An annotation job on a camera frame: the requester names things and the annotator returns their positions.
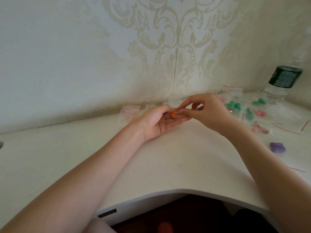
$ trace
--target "damask wallpaper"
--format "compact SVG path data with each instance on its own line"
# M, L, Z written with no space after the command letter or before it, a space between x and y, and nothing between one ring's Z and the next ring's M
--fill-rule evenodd
M310 0L0 0L0 132L261 89L310 15ZM305 106L308 62L289 96Z

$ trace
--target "water bottle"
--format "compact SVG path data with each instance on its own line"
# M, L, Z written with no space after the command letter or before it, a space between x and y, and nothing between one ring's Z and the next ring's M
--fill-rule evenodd
M270 78L269 84L263 92L269 99L269 103L281 102L289 93L303 72L303 63L308 55L310 45L311 27L306 30L302 43L293 51L290 61L285 66L278 66Z

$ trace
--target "white desk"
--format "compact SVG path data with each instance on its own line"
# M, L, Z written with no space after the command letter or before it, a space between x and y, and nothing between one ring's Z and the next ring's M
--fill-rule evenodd
M301 110L311 118L311 112ZM118 115L0 135L0 228L53 182L102 147L120 129ZM282 142L281 159L311 184L311 128L295 134L273 125L273 136L259 134L266 145ZM121 172L98 213L120 203L167 193L189 193L238 204L260 213L259 195L232 144L200 122L190 120L144 144Z

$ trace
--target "right hand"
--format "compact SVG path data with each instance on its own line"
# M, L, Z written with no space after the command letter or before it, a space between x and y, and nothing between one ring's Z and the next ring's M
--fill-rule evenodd
M191 103L192 108L185 109ZM196 111L196 107L200 104L203 104L203 106L199 107ZM237 122L220 99L211 93L190 96L181 103L177 109L179 113L199 120L206 127L220 134L222 131L225 131L229 125Z

